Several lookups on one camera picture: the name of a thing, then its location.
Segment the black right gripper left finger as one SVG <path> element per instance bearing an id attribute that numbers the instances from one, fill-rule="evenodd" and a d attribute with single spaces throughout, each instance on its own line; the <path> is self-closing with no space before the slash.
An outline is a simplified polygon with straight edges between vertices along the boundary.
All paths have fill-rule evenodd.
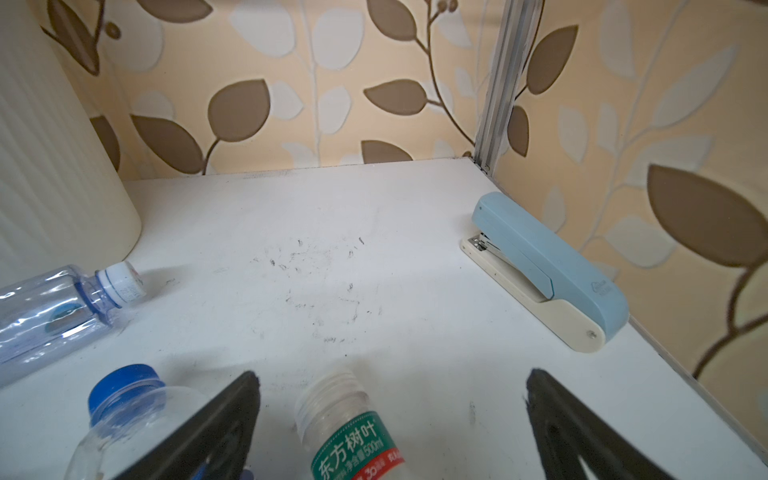
<path id="1" fill-rule="evenodd" d="M 260 382 L 252 371 L 232 381 L 120 479 L 238 479 L 260 410 Z"/>

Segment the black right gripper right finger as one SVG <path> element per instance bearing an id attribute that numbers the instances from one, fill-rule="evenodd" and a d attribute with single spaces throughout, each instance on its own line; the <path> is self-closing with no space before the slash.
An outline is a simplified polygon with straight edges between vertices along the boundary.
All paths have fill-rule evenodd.
<path id="1" fill-rule="evenodd" d="M 534 369 L 526 381 L 526 408 L 548 479 L 669 479 L 557 379 Z"/>

